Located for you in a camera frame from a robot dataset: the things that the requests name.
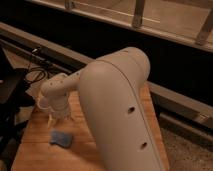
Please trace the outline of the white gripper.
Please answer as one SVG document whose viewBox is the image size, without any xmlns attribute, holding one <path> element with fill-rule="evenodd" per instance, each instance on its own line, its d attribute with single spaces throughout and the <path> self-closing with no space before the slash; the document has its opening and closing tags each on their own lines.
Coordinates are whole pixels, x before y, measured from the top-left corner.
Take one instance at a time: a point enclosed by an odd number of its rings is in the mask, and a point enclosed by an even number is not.
<svg viewBox="0 0 213 171">
<path fill-rule="evenodd" d="M 72 122 L 72 116 L 70 114 L 70 105 L 68 97 L 53 97 L 49 99 L 49 104 L 53 111 L 52 115 L 56 119 L 65 118 L 66 121 Z M 54 119 L 51 115 L 48 116 L 47 127 L 50 128 L 54 125 Z"/>
</svg>

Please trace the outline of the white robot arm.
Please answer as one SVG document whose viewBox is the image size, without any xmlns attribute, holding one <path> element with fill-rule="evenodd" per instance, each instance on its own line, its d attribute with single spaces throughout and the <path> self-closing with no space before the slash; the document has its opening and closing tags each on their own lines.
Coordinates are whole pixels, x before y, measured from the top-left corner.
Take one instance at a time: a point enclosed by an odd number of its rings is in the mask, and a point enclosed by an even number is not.
<svg viewBox="0 0 213 171">
<path fill-rule="evenodd" d="M 127 47 L 99 57 L 81 70 L 57 74 L 41 86 L 55 118 L 69 115 L 69 93 L 82 111 L 107 171 L 165 171 L 141 104 L 150 73 L 147 55 Z"/>
</svg>

